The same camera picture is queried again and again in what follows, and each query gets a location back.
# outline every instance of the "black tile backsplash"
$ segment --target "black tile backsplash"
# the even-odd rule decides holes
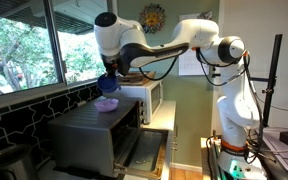
[[[48,121],[102,95],[95,83],[0,108],[0,150],[15,144],[31,144],[35,164],[52,153]]]

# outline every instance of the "window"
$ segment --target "window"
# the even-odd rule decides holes
[[[104,73],[93,23],[106,1],[49,1],[0,0],[0,95]]]

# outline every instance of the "toaster oven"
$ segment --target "toaster oven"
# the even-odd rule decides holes
[[[94,102],[48,123],[55,170],[85,178],[117,178],[130,174],[161,177],[167,130],[145,129],[138,98],[120,98],[117,109],[98,112]]]

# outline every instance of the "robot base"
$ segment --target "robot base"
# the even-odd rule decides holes
[[[217,164],[234,179],[267,179],[261,162],[257,158],[251,164],[248,164],[245,162],[244,157],[233,156],[226,152],[220,152],[217,159]]]

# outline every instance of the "wall decoration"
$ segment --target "wall decoration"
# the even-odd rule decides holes
[[[165,10],[159,4],[145,6],[140,13],[139,22],[145,33],[154,34],[165,25]]]
[[[180,18],[180,21],[184,19],[211,20],[212,12],[185,14],[185,15],[181,15],[179,18]],[[201,66],[201,63],[196,60],[196,52],[191,49],[188,49],[185,53],[179,56],[178,74],[179,76],[204,75],[203,69],[205,70],[206,74],[209,74],[208,65],[202,64],[202,66]]]

